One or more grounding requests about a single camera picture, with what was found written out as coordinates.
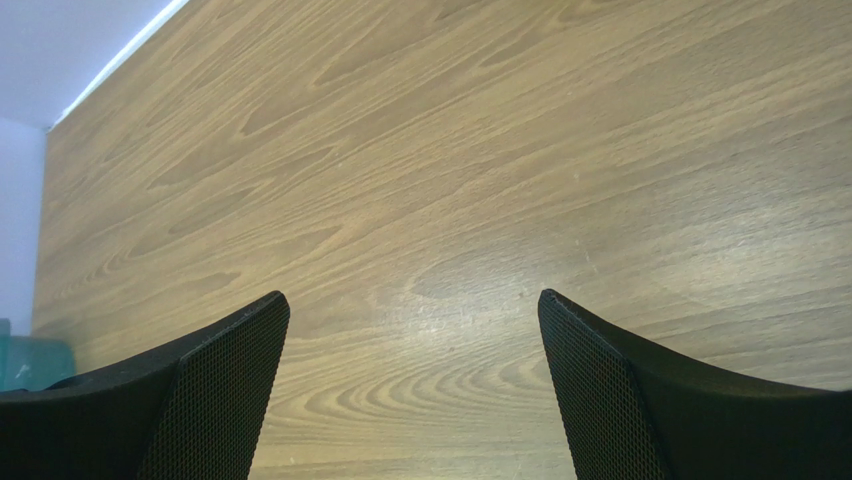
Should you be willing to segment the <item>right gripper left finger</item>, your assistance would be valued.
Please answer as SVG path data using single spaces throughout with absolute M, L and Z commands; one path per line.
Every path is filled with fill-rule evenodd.
M 245 479 L 290 308 L 270 292 L 202 329 L 1 396 L 5 479 Z

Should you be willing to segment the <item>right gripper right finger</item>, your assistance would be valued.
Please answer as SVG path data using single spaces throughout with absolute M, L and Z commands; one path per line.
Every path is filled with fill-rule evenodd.
M 739 374 L 544 290 L 538 318 L 580 479 L 847 479 L 851 394 Z

